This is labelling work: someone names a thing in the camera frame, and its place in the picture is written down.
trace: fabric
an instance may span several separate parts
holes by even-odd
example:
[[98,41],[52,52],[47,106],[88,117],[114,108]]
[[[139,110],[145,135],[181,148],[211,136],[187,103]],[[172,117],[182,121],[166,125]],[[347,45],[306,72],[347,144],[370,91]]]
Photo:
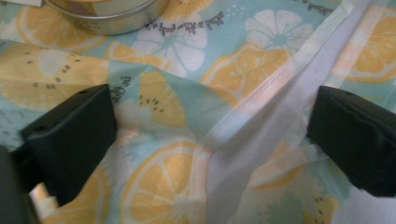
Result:
[[[396,113],[395,1],[373,2],[325,85],[354,92]],[[352,186],[304,136],[309,110],[272,158],[254,171],[233,223],[333,223]],[[354,217],[345,223],[357,223]]]
[[108,83],[117,141],[72,203],[55,209],[42,188],[32,193],[43,222],[205,223],[213,151],[309,63],[355,4],[175,0],[139,31],[102,36],[47,5],[2,3],[0,144],[16,148],[29,122]]

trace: yellow citrus slice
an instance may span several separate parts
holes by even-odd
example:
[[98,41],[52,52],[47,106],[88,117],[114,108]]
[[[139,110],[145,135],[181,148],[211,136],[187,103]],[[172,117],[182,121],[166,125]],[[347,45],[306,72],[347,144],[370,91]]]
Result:
[[295,177],[303,170],[303,168],[304,167],[294,168],[291,171],[288,171],[285,175],[282,175],[281,177],[278,177],[269,183],[261,184],[254,189],[266,190],[285,187],[287,184],[295,179]]
[[305,224],[332,224],[332,217],[339,208],[337,199],[325,195],[317,195],[315,198],[314,214],[304,212]]
[[186,126],[184,108],[165,77],[153,71],[140,75],[139,106],[148,108],[152,121],[170,127]]
[[22,39],[37,46],[81,52],[106,40],[104,35],[94,35],[76,28],[60,12],[47,5],[22,7],[16,22]]
[[213,0],[171,0],[161,17],[169,21],[187,18],[207,8],[212,2]]
[[385,82],[396,77],[396,11],[389,8],[371,32],[367,43],[353,64],[351,71],[345,71],[351,63],[351,55],[360,43],[349,43],[335,65],[334,74],[346,80],[362,82]]
[[43,224],[51,223],[105,223],[110,187],[105,172],[96,168],[77,198],[45,217]]
[[201,82],[236,106],[288,58],[284,49],[263,49],[254,43],[246,43],[235,53],[219,58]]
[[290,151],[289,143],[286,140],[283,140],[282,142],[279,143],[279,145],[273,151],[273,153],[271,154],[268,160],[275,159],[277,157],[285,155],[289,151]]
[[[197,147],[188,141],[176,142],[143,161],[121,195],[121,222],[204,223],[205,175],[197,177],[196,173],[205,173],[209,157],[198,159]],[[193,169],[196,164],[199,170]],[[195,189],[197,182],[201,189]]]
[[162,70],[166,71],[170,62],[166,62],[164,59],[152,56],[149,54],[139,55],[135,50],[128,46],[121,44],[118,41],[111,42],[110,46],[106,50],[105,57],[109,60],[121,61],[126,63],[145,63],[151,64]]
[[46,111],[107,80],[107,61],[18,44],[0,55],[0,93],[16,105]]

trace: silver container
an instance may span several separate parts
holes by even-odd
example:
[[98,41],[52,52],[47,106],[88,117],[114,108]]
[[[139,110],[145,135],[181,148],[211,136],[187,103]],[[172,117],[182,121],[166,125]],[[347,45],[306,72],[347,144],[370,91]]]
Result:
[[170,0],[148,0],[139,7],[111,16],[82,16],[47,4],[62,12],[75,26],[99,35],[119,35],[132,32],[154,21],[166,9]]
[[81,16],[112,16],[145,4],[148,0],[48,0],[65,11]]

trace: white flower print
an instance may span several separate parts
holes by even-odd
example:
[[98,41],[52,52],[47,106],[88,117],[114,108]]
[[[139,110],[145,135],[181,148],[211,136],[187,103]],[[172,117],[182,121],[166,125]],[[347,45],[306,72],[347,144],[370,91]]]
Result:
[[292,12],[266,9],[246,22],[247,41],[266,49],[289,49],[297,51],[314,29]]
[[132,49],[143,54],[151,54],[170,61],[167,72],[178,77],[185,77],[188,72],[196,71],[204,63],[203,48],[207,44],[205,29],[177,29],[164,35],[157,29],[141,29]]

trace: orange slice print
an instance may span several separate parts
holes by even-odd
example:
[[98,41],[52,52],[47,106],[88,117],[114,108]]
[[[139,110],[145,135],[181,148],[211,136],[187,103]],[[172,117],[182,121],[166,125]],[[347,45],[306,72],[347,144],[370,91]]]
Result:
[[263,49],[254,43],[246,43],[235,53],[219,58],[201,82],[236,106],[288,58],[284,49]]
[[105,172],[98,167],[74,201],[55,210],[42,222],[43,224],[105,223],[109,195],[110,186]]
[[22,7],[16,19],[18,32],[26,43],[70,52],[95,48],[106,36],[94,35],[73,26],[60,12],[43,7]]
[[264,183],[259,185],[258,187],[254,188],[257,190],[267,190],[267,189],[274,189],[274,188],[282,188],[287,186],[291,181],[293,181],[296,176],[303,170],[303,167],[294,168],[291,171],[288,171],[285,175],[276,178],[275,180]]
[[[205,184],[202,183],[198,190],[194,189],[192,181],[199,181],[194,173],[205,172],[208,157],[198,161],[194,154],[196,148],[192,142],[176,142],[143,161],[122,193],[121,222],[204,223]],[[193,170],[194,164],[203,166],[199,171]]]
[[360,43],[349,43],[333,74],[346,80],[361,82],[386,82],[396,77],[396,11],[388,8],[370,33],[350,71],[346,70],[354,58],[350,56]]
[[213,0],[171,0],[161,17],[169,21],[187,18],[207,8],[212,2]]
[[121,61],[126,63],[145,63],[156,66],[166,71],[170,62],[165,62],[164,59],[152,56],[149,54],[139,55],[135,50],[120,42],[113,41],[106,50],[105,57],[109,60]]

